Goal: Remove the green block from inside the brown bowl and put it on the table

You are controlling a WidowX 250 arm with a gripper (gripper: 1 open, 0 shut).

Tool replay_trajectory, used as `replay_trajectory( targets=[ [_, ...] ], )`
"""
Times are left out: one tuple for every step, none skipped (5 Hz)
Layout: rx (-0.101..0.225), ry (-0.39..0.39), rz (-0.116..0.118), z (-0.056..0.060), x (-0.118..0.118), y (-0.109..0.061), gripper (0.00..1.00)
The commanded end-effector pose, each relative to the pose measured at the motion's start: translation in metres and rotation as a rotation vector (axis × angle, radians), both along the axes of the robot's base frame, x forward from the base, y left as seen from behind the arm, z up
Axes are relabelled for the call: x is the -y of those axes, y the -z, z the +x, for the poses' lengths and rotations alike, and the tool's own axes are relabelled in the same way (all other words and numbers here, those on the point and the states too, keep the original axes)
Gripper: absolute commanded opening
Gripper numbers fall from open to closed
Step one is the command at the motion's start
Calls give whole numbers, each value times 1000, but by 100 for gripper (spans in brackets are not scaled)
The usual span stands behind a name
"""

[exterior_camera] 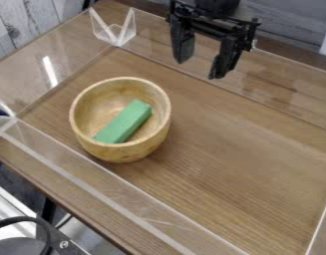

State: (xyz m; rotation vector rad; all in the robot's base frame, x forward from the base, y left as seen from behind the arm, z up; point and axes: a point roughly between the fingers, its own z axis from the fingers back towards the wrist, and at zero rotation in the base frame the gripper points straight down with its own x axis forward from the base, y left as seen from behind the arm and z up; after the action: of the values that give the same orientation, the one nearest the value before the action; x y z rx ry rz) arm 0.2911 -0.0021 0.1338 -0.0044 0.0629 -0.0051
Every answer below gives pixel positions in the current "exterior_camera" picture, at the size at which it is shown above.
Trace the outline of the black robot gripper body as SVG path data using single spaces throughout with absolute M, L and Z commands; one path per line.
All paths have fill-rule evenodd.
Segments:
M 244 0 L 171 0 L 166 16 L 169 27 L 172 16 L 189 22 L 195 34 L 200 33 L 219 41 L 235 36 L 244 51 L 255 48 L 261 20 L 249 13 Z

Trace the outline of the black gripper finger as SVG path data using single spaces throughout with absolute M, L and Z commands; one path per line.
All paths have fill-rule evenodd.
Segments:
M 220 53 L 213 59 L 208 75 L 211 79 L 223 79 L 225 77 L 227 73 L 235 69 L 241 53 L 243 49 L 239 38 L 227 36 L 221 40 Z
M 177 16 L 171 17 L 171 41 L 175 59 L 183 64 L 195 53 L 195 32 L 189 22 Z

